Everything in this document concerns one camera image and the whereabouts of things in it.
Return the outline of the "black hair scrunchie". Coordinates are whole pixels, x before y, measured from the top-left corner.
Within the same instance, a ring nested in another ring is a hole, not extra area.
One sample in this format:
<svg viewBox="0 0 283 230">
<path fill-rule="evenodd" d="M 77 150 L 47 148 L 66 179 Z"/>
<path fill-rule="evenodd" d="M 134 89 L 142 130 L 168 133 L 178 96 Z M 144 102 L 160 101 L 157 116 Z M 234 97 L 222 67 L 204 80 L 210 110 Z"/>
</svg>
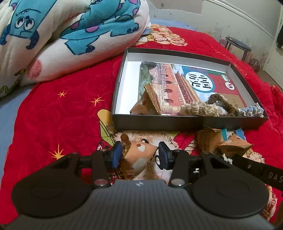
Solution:
<svg viewBox="0 0 283 230">
<path fill-rule="evenodd" d="M 190 183 L 194 183 L 194 181 L 198 180 L 200 177 L 200 168 L 189 168 L 188 180 L 190 181 Z"/>
</svg>

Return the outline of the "brown triangular snack packet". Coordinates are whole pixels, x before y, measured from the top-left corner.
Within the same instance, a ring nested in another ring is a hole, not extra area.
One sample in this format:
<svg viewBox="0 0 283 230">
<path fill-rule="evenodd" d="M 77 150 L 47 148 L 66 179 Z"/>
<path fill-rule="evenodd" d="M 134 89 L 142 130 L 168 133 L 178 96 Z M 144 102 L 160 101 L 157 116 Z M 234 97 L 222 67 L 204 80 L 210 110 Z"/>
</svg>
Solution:
<svg viewBox="0 0 283 230">
<path fill-rule="evenodd" d="M 225 154 L 226 157 L 233 157 L 234 155 L 243 156 L 251 147 L 252 144 L 236 134 L 232 134 L 226 141 L 218 146 L 222 154 Z"/>
<path fill-rule="evenodd" d="M 154 158 L 158 147 L 146 140 L 130 140 L 125 133 L 120 136 L 123 157 L 120 168 L 126 180 L 157 179 L 154 169 Z"/>
<path fill-rule="evenodd" d="M 202 130 L 196 132 L 196 140 L 199 146 L 199 152 L 211 153 L 219 155 L 219 146 L 224 142 L 220 129 L 204 127 Z"/>
<path fill-rule="evenodd" d="M 130 114 L 153 116 L 160 116 L 162 114 L 158 96 L 151 83 L 144 85 L 144 92 L 130 110 Z"/>
</svg>

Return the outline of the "beige knitted scrunchie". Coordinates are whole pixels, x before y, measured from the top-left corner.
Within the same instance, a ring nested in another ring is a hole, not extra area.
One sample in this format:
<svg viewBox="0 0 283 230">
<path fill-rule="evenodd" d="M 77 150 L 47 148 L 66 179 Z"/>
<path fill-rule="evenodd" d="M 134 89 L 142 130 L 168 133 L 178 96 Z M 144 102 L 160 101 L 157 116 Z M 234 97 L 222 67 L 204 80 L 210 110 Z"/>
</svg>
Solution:
<svg viewBox="0 0 283 230">
<path fill-rule="evenodd" d="M 192 102 L 182 105 L 179 113 L 183 116 L 211 116 L 219 117 L 226 115 L 226 111 L 216 104 L 206 104 L 204 102 Z"/>
</svg>

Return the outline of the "light blue knitted scrunchie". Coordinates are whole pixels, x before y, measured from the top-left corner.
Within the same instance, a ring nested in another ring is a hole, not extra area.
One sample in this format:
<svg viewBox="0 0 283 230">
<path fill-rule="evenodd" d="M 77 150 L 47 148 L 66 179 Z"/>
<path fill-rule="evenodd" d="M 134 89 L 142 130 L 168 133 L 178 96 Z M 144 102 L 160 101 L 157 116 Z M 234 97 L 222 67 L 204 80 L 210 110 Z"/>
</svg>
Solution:
<svg viewBox="0 0 283 230">
<path fill-rule="evenodd" d="M 245 108 L 237 108 L 237 113 L 242 117 L 264 117 L 264 109 L 259 103 L 255 103 L 254 105 Z"/>
</svg>

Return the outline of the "teal binder clip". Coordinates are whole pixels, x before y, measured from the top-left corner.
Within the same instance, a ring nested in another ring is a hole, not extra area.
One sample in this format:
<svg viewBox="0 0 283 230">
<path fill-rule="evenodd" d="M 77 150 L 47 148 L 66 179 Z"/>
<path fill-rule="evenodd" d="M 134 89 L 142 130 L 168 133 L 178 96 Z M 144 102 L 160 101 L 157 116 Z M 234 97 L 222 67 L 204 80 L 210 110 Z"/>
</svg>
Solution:
<svg viewBox="0 0 283 230">
<path fill-rule="evenodd" d="M 224 141 L 228 139 L 227 129 L 221 129 L 221 135 Z"/>
</svg>

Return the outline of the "blue binder clip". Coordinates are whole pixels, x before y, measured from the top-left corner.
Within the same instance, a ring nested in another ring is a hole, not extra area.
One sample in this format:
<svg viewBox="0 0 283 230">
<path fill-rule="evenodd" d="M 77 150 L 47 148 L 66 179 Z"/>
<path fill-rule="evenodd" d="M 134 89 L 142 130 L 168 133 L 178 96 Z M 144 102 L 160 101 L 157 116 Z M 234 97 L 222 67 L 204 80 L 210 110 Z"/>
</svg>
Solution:
<svg viewBox="0 0 283 230">
<path fill-rule="evenodd" d="M 241 128 L 238 128 L 234 131 L 234 134 L 236 134 L 238 137 L 240 137 L 241 139 L 245 140 L 245 135 L 244 132 Z"/>
</svg>

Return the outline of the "black shallow cardboard box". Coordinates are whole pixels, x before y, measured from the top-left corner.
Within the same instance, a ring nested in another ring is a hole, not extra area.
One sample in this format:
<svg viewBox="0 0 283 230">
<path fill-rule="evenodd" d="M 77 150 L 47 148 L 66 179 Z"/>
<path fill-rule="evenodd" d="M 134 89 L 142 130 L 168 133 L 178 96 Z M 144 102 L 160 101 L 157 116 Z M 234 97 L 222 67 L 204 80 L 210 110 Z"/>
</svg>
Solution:
<svg viewBox="0 0 283 230">
<path fill-rule="evenodd" d="M 128 48 L 111 115 L 118 130 L 256 129 L 268 120 L 236 65 L 171 50 Z"/>
</svg>

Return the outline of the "colourful history book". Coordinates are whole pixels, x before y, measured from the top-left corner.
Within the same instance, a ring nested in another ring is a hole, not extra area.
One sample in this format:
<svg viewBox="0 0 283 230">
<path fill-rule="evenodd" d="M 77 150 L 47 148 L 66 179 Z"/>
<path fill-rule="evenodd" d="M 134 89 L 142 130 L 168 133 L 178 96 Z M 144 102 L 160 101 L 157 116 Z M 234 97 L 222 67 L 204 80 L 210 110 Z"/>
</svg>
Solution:
<svg viewBox="0 0 283 230">
<path fill-rule="evenodd" d="M 216 104 L 236 116 L 237 108 L 247 106 L 239 84 L 225 72 L 177 64 L 143 61 L 140 65 L 138 100 L 144 85 L 151 83 L 161 108 L 161 115 L 182 116 L 182 105 L 192 102 Z"/>
</svg>

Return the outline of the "white door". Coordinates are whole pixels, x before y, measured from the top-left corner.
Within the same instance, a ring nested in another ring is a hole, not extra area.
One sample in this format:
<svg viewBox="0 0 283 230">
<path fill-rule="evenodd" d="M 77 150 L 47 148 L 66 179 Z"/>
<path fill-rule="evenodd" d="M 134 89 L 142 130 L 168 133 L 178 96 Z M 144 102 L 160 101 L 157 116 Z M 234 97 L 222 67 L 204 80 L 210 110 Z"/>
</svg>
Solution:
<svg viewBox="0 0 283 230">
<path fill-rule="evenodd" d="M 268 55 L 266 64 L 263 70 L 282 88 L 282 48 L 277 47 L 276 39 L 282 27 L 282 4 L 280 3 L 280 16 L 275 34 L 275 39 L 272 43 L 271 50 Z"/>
</svg>

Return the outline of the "striped brown ball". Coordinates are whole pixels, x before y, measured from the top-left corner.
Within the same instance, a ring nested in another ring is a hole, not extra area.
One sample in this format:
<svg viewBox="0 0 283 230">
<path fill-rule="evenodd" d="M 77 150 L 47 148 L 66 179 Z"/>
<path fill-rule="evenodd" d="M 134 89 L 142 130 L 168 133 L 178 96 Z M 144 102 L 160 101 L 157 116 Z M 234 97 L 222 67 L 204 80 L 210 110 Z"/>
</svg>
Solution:
<svg viewBox="0 0 283 230">
<path fill-rule="evenodd" d="M 261 69 L 261 64 L 260 62 L 255 59 L 255 58 L 252 58 L 248 64 L 252 67 L 252 69 L 254 70 L 255 73 L 258 73 Z"/>
</svg>

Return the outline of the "blue round stool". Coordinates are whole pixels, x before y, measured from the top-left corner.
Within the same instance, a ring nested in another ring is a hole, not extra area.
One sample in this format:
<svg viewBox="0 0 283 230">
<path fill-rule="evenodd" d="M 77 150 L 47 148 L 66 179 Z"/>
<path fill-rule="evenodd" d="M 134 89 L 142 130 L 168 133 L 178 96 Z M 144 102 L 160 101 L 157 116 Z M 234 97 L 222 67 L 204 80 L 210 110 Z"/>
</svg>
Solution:
<svg viewBox="0 0 283 230">
<path fill-rule="evenodd" d="M 239 48 L 240 50 L 244 51 L 243 56 L 241 58 L 241 61 L 245 62 L 246 58 L 247 58 L 247 54 L 250 53 L 252 51 L 252 49 L 246 45 L 245 43 L 232 38 L 230 36 L 226 37 L 226 45 L 225 45 L 225 49 L 230 50 L 231 45 Z"/>
</svg>

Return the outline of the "white blue monster quilt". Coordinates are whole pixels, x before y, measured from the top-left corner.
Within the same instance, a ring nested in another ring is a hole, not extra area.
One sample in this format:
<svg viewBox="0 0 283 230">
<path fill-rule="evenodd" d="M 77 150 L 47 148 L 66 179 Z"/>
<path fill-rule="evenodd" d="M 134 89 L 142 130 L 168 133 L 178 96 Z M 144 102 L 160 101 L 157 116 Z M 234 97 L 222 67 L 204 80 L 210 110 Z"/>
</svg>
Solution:
<svg viewBox="0 0 283 230">
<path fill-rule="evenodd" d="M 150 26 L 147 1 L 1 1 L 1 97 L 116 56 Z"/>
</svg>

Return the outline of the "dark hanging clothes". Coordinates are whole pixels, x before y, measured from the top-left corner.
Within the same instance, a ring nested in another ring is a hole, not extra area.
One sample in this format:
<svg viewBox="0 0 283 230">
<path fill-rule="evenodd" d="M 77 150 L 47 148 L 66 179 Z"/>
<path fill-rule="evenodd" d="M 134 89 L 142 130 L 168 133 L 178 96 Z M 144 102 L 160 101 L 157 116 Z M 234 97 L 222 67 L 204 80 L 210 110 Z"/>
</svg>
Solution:
<svg viewBox="0 0 283 230">
<path fill-rule="evenodd" d="M 276 43 L 277 43 L 277 48 L 281 49 L 283 46 L 283 25 L 280 28 L 280 31 L 277 35 Z"/>
</svg>

